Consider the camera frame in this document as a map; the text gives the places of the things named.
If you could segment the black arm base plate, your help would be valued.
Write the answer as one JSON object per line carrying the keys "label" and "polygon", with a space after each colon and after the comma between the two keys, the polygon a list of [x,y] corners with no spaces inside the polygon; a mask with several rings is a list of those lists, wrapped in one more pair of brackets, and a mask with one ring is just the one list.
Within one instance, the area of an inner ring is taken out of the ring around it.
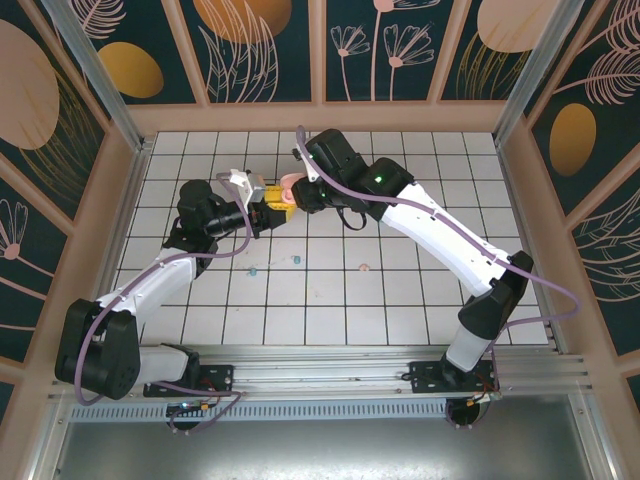
{"label": "black arm base plate", "polygon": [[497,391],[493,364],[480,360],[469,372],[463,372],[446,360],[414,361],[401,379],[411,385],[413,393],[476,394]]}
{"label": "black arm base plate", "polygon": [[233,388],[234,367],[232,365],[201,365],[197,370],[187,371],[180,380],[170,382],[171,388],[156,383],[145,384],[146,398],[170,398],[204,395],[213,392],[229,392]]}

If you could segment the grey metal sheet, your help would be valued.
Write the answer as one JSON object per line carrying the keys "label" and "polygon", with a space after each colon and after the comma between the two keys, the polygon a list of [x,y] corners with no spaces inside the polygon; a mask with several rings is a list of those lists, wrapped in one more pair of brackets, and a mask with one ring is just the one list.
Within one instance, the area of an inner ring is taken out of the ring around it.
{"label": "grey metal sheet", "polygon": [[628,480],[585,396],[515,397],[469,428],[439,418],[78,422],[62,407],[28,480]]}

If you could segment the aluminium mounting rail frame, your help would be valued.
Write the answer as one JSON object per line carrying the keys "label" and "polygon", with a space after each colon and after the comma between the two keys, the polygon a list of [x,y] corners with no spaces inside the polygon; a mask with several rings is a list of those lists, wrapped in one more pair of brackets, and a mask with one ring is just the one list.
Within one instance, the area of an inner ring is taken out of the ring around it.
{"label": "aluminium mounting rail frame", "polygon": [[[233,386],[246,400],[410,397],[401,380],[412,361],[437,361],[443,346],[212,345],[199,348],[205,364],[234,366]],[[587,394],[593,390],[579,355],[550,347],[496,348],[504,397]]]}

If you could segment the aluminium side rail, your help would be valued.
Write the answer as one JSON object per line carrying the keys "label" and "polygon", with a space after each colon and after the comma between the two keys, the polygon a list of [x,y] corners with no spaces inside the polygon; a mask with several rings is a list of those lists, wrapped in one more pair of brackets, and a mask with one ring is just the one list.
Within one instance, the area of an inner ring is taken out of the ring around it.
{"label": "aluminium side rail", "polygon": [[148,163],[147,150],[116,133],[101,145],[74,221],[92,280],[85,288],[88,299],[113,288]]}
{"label": "aluminium side rail", "polygon": [[[527,223],[527,220],[524,216],[524,210],[520,201],[519,194],[516,191],[516,184],[513,179],[513,175],[511,173],[511,169],[508,162],[507,153],[504,150],[501,142],[497,139],[494,140],[496,153],[498,155],[501,169],[504,174],[506,188],[508,191],[508,195],[510,201],[512,203],[512,207],[514,209],[515,222],[518,228],[518,232],[523,244],[523,249],[534,259],[534,267],[533,273],[538,275],[536,270],[537,268],[537,254],[535,252],[535,248],[530,239],[530,229]],[[555,307],[549,303],[551,297],[549,296],[548,289],[537,282],[530,282],[530,285],[534,289],[536,300],[538,301],[538,308],[540,310],[540,314],[544,315],[552,315],[555,314]],[[560,329],[560,324],[558,321],[547,321],[545,323],[547,336],[549,339],[549,345],[553,347],[553,349],[558,352],[560,355],[566,353],[566,342],[563,337],[562,331]]]}

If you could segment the aluminium corner post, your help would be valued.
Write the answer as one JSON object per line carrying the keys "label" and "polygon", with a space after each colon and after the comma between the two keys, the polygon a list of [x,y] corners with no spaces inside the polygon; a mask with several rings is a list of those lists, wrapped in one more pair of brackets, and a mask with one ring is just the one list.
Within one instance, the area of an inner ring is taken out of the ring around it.
{"label": "aluminium corner post", "polygon": [[107,40],[126,18],[124,0],[39,0],[52,25],[80,66],[86,81],[98,94],[115,126],[134,151],[145,140],[100,59],[94,40]]}
{"label": "aluminium corner post", "polygon": [[575,24],[585,0],[560,0],[553,10],[540,40],[528,57],[493,132],[499,151],[509,139],[524,108],[556,58],[566,36]]}

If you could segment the pink earbud charging case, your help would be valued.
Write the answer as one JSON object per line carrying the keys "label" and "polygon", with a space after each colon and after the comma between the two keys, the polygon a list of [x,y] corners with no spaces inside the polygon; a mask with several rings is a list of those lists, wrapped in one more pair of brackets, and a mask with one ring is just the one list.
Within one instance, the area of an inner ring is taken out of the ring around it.
{"label": "pink earbud charging case", "polygon": [[290,173],[281,177],[279,185],[281,187],[281,199],[284,203],[291,205],[296,204],[293,194],[293,186],[297,181],[305,178],[305,173]]}

